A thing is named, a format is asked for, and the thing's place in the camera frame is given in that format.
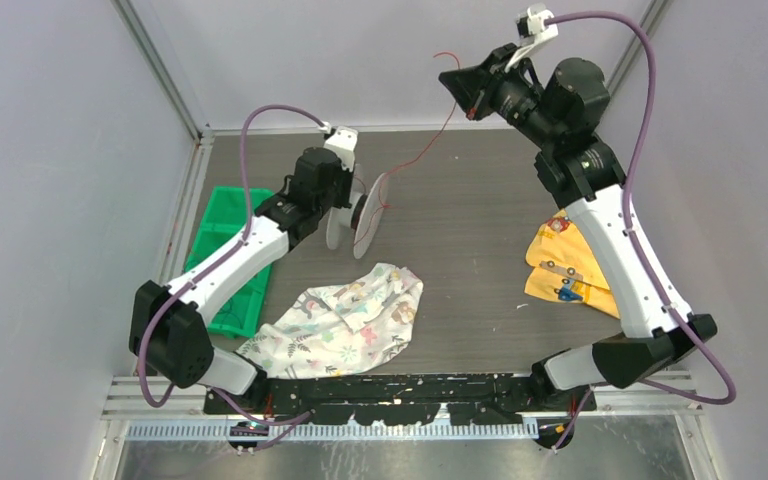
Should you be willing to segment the aluminium frame rail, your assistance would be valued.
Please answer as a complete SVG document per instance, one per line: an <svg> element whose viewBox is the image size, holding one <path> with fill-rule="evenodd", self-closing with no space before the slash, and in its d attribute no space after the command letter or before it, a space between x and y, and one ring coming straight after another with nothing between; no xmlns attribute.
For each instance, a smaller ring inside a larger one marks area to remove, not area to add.
<svg viewBox="0 0 768 480"><path fill-rule="evenodd" d="M428 423L447 415L468 423L504 420L514 414L564 417L585 414L698 414L702 406L647 384L625 389L576 387L539 398L524 374L373 374L315 380L261 379L242 395L222 399L201 385L175 391L162 407L151 407L134 377L113 380L102 408L105 419L178 419L234 415L238 410L278 419L309 412L315 423L337 425Z"/></svg>

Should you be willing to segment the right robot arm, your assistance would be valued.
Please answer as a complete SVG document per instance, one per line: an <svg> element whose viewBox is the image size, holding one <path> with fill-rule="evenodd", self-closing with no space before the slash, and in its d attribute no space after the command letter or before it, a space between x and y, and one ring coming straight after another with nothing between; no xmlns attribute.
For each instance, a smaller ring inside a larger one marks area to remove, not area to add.
<svg viewBox="0 0 768 480"><path fill-rule="evenodd" d="M604 74L581 58L562 60L546 84L525 60L509 67L516 46L503 45L479 65L439 74L466 117L497 114L539 152L535 169L545 189L579 229L610 288L620 333L559 352L532 367L531 397L556 410L585 384L633 385L684 359L718 327L677 293L623 198L628 179L595 130L610 103Z"/></svg>

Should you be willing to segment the grey plastic spool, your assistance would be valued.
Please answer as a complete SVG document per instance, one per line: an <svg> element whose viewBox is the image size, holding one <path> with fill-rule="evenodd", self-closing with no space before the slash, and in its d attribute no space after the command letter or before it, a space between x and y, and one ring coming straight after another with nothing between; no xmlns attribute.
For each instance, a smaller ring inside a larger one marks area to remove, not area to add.
<svg viewBox="0 0 768 480"><path fill-rule="evenodd" d="M349 206L331 209L326 224L325 240L329 250L350 243L355 259L368 252L379 228L388 195L388 174L382 173L367 185L356 174L351 185Z"/></svg>

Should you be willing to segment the yellow patterned cloth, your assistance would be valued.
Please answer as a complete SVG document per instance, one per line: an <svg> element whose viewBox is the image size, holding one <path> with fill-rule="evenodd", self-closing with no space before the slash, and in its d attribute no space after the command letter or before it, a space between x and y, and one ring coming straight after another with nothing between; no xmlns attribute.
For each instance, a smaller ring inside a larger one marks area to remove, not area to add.
<svg viewBox="0 0 768 480"><path fill-rule="evenodd" d="M611 317L619 311L608 282L577 226L563 209L540 225L525 253L532 268L524 293L537 299L583 304Z"/></svg>

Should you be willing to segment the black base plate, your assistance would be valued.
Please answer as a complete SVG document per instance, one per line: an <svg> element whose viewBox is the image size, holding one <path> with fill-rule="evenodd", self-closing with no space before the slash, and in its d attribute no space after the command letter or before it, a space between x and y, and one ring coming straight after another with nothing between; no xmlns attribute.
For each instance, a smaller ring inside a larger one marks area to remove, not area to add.
<svg viewBox="0 0 768 480"><path fill-rule="evenodd" d="M412 374L355 375L308 380L261 379L231 399L250 414L289 420L305 412L316 425L427 425L448 414L455 426L513 425L525 413L565 417L595 400L586 386L548 394L528 375Z"/></svg>

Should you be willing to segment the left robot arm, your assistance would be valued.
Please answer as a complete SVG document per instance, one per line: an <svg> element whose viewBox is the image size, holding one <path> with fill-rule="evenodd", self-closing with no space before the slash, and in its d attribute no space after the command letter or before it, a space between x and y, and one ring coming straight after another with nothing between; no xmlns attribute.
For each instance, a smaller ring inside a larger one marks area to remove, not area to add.
<svg viewBox="0 0 768 480"><path fill-rule="evenodd" d="M160 285L138 288L129 348L143 393L148 370L185 389L194 384L228 392L240 412L258 412L267 398L258 367L213 345L207 327L256 274L314 233L333 208L347 208L355 170L348 147L306 149L284 187L264 201L241 231L193 269Z"/></svg>

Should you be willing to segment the white patterned cloth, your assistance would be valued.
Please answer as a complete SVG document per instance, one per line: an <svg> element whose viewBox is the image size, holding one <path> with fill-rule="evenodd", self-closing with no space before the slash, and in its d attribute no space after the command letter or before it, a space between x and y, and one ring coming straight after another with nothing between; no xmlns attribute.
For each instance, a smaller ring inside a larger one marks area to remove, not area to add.
<svg viewBox="0 0 768 480"><path fill-rule="evenodd" d="M273 379L362 374L408 347L423 291L411 270L378 263L350 283L305 290L236 352Z"/></svg>

